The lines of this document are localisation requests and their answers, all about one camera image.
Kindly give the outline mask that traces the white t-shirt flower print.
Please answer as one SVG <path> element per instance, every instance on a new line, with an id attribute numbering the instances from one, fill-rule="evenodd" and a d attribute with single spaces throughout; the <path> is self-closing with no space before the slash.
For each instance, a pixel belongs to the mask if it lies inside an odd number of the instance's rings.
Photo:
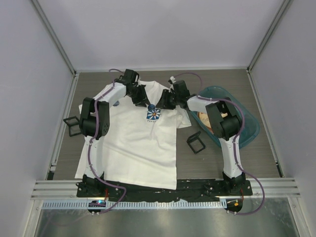
<path id="1" fill-rule="evenodd" d="M 149 102 L 156 106 L 165 86 L 141 81 Z M 176 134 L 191 126 L 188 113 L 136 107 L 130 97 L 110 108 L 110 128 L 104 137 L 98 171 L 104 179 L 152 188 L 176 189 Z"/>

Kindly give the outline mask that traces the dark blue round brooch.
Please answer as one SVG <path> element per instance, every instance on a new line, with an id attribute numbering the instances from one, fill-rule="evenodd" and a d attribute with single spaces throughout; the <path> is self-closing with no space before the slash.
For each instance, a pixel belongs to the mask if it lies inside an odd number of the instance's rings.
<path id="1" fill-rule="evenodd" d="M 148 106 L 148 110 L 149 110 L 149 111 L 152 111 L 152 110 L 154 110 L 154 109 L 155 109 L 155 105 L 150 104 L 150 105 Z"/>

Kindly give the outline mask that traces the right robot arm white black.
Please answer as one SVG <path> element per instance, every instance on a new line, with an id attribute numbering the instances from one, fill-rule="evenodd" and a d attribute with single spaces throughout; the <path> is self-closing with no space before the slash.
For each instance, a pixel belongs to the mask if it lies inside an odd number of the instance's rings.
<path id="1" fill-rule="evenodd" d="M 173 110 L 176 106 L 208 116 L 213 135 L 221 144 L 224 161 L 223 189 L 229 195 L 239 192 L 245 184 L 246 177 L 239 152 L 239 137 L 245 121 L 238 105 L 228 97 L 213 99 L 172 89 L 163 90 L 156 107 Z"/>

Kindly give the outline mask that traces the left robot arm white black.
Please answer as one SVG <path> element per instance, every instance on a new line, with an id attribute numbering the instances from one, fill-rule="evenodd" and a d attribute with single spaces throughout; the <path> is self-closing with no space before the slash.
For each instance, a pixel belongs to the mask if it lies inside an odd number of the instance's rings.
<path id="1" fill-rule="evenodd" d="M 97 170 L 102 162 L 103 140 L 110 128 L 110 107 L 125 96 L 129 96 L 134 105 L 145 105 L 147 101 L 144 85 L 114 82 L 107 85 L 101 95 L 86 97 L 82 103 L 79 127 L 87 145 L 87 165 L 82 180 L 89 183 L 88 191 L 94 197 L 100 197 L 107 186 L 123 190 L 121 198 L 126 194 L 126 187 L 106 182 L 101 178 L 103 171 Z"/>

